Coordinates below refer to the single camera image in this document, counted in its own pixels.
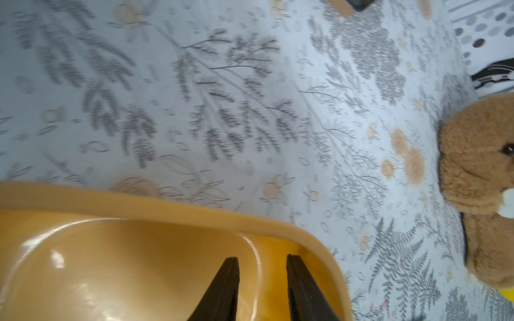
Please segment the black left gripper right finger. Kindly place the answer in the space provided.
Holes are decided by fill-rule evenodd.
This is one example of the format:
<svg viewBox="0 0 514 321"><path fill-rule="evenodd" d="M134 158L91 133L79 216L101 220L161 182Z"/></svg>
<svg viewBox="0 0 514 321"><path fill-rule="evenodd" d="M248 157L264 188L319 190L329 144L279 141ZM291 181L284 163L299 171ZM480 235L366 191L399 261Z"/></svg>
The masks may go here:
<svg viewBox="0 0 514 321"><path fill-rule="evenodd" d="M287 255L286 274L292 321L340 321L298 255Z"/></svg>

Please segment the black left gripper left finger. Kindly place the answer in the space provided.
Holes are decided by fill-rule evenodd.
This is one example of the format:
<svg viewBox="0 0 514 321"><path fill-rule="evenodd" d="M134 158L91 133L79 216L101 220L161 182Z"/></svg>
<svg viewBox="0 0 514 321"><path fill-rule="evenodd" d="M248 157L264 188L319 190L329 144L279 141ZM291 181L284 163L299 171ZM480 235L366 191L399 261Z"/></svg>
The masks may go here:
<svg viewBox="0 0 514 321"><path fill-rule="evenodd" d="M226 258L188 321L235 321L240 283L239 261Z"/></svg>

